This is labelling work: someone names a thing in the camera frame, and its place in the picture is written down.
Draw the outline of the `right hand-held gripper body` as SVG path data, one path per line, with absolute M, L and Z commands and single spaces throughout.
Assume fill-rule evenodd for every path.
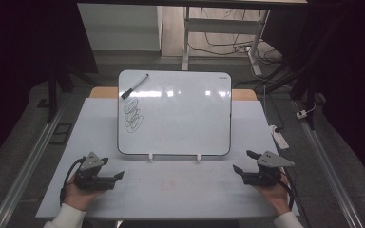
M 257 173 L 243 172 L 242 178 L 245 184 L 255 186 L 274 186 L 280 179 L 280 168 L 291 167 L 295 163 L 275 153 L 265 151 L 257 160 L 259 171 Z

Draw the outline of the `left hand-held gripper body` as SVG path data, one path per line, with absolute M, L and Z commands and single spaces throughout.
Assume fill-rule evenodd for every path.
M 102 167 L 101 159 L 94 152 L 90 152 L 77 169 L 74 183 L 83 190 L 112 190 L 116 181 L 113 177 L 99 177 Z

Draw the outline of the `white whiteboard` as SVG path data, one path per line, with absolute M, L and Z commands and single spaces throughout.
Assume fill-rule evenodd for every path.
M 149 77 L 125 100 L 121 95 Z M 126 155 L 224 156 L 231 148 L 232 85 L 223 72 L 124 70 L 118 148 Z

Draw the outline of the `grey whiteboard marker black cap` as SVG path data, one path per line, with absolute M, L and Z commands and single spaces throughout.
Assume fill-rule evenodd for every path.
M 140 84 L 142 84 L 147 78 L 149 77 L 148 74 L 145 74 L 145 76 L 138 80 L 129 90 L 125 91 L 122 95 L 121 95 L 121 98 L 122 99 L 126 99 L 129 97 L 129 95 L 138 87 L 140 86 Z

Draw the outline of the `person's left hand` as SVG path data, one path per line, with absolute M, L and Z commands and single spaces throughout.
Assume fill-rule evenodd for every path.
M 79 211 L 85 212 L 88 206 L 104 191 L 92 191 L 80 189 L 74 183 L 74 177 L 71 177 L 66 184 L 66 192 L 64 197 L 64 204 L 71 206 Z

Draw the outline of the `person's right hand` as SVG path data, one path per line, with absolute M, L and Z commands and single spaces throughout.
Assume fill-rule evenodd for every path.
M 278 216 L 291 211 L 288 203 L 288 193 L 279 184 L 268 187 L 255 186 L 255 189 L 264 197 Z

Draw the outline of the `white power strip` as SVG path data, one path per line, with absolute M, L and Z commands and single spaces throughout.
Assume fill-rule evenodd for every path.
M 274 139 L 274 141 L 277 144 L 278 148 L 279 149 L 288 149 L 289 144 L 287 143 L 287 141 L 285 141 L 285 139 L 283 138 L 281 133 L 278 132 L 278 128 L 275 125 L 270 125 L 269 129 L 270 129 L 270 133 L 272 135 L 272 138 Z

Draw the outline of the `black stand legs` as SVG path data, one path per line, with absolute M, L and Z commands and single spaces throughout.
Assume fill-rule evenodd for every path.
M 48 78 L 48 122 L 50 123 L 58 112 L 57 86 L 66 92 L 71 93 L 75 87 L 71 80 L 71 75 L 85 81 L 91 86 L 101 86 L 101 84 L 89 77 L 86 73 L 68 63 L 57 64 L 52 68 Z
M 292 70 L 287 64 L 281 63 L 266 77 L 259 77 L 259 79 L 263 86 L 269 84 L 269 86 L 266 87 L 266 93 L 271 93 L 280 87 L 295 82 L 289 93 L 290 98 L 292 100 L 300 100 L 303 96 L 306 96 L 306 117 L 304 118 L 304 121 L 312 130 L 315 129 L 313 112 L 316 107 L 316 75 L 314 73 L 314 68 L 310 64 L 306 64 L 298 70 Z

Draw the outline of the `black floor socket frame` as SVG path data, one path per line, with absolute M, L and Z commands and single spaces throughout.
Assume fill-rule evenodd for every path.
M 72 123 L 58 123 L 51 135 L 49 143 L 53 145 L 66 145 L 72 132 L 72 128 Z

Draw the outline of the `metal floor rail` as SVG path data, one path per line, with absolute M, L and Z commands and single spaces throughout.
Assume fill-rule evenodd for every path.
M 32 147 L 14 182 L 10 186 L 8 193 L 1 202 L 0 228 L 6 228 L 8 225 L 16 206 L 18 205 L 23 193 L 27 188 L 27 185 L 29 184 L 29 180 L 34 173 L 38 162 L 41 160 L 43 153 L 48 146 L 50 137 L 52 136 L 55 127 L 58 125 L 64 113 L 66 105 L 67 101 L 60 102 L 57 112 L 53 115 L 50 122 L 45 124 L 37 142 Z
M 298 204 L 309 228 L 365 228 L 356 207 L 355 156 L 350 147 L 318 114 L 313 125 L 293 119 L 290 132 L 294 148 L 290 155 L 297 167 L 293 174 Z

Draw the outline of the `white desk frame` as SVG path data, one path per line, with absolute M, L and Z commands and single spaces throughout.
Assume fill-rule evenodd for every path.
M 183 47 L 182 47 L 182 70 L 188 70 L 189 66 L 189 34 L 191 32 L 218 33 L 218 34 L 245 34 L 253 35 L 254 39 L 250 47 L 244 51 L 249 59 L 251 69 L 255 76 L 261 76 L 262 72 L 259 67 L 256 52 L 258 44 L 266 24 L 269 11 L 267 9 L 259 10 L 257 20 L 246 21 L 245 19 L 213 19 L 213 18 L 195 18 L 190 16 L 190 8 L 183 8 Z

